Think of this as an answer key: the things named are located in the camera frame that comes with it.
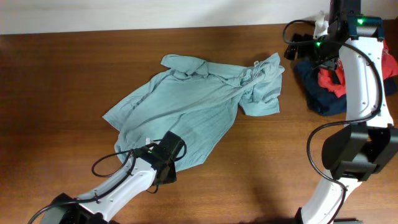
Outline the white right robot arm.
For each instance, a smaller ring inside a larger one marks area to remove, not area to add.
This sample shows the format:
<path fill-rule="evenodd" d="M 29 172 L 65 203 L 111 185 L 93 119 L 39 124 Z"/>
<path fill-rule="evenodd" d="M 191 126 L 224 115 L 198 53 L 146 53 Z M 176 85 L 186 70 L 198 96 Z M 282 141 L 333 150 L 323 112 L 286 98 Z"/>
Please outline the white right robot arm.
<path fill-rule="evenodd" d="M 317 169 L 321 179 L 295 214 L 299 224 L 335 223 L 350 193 L 397 154 L 397 130 L 382 77 L 382 19 L 365 16 L 360 1 L 334 0 L 329 14 L 319 14 L 312 26 L 312 39 L 288 39 L 284 56 L 306 57 L 316 67 L 342 65 L 347 109 L 341 129 L 323 143 L 323 166 Z"/>

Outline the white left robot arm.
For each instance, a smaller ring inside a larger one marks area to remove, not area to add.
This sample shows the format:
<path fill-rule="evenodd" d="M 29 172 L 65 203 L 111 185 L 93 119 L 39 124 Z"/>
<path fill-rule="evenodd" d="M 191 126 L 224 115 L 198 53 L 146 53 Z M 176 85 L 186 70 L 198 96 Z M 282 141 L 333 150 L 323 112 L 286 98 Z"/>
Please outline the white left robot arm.
<path fill-rule="evenodd" d="M 33 215 L 29 223 L 41 215 L 41 223 L 111 223 L 136 195 L 177 180 L 175 162 L 183 158 L 180 152 L 184 156 L 187 145 L 170 131 L 162 139 L 148 139 L 145 146 L 121 151 L 127 155 L 122 166 L 107 175 L 102 184 L 75 198 L 60 194 Z"/>

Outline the light blue t-shirt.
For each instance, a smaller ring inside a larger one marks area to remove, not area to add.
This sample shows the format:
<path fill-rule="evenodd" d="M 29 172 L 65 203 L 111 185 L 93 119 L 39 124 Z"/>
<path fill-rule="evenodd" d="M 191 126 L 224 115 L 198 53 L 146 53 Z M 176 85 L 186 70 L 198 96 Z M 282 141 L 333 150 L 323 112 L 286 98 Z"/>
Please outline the light blue t-shirt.
<path fill-rule="evenodd" d="M 167 70 L 134 90 L 103 115 L 118 130 L 117 152 L 162 139 L 167 131 L 181 137 L 177 171 L 201 165 L 234 124 L 239 108 L 247 116 L 280 111 L 283 66 L 279 54 L 251 67 L 208 62 L 169 54 Z"/>

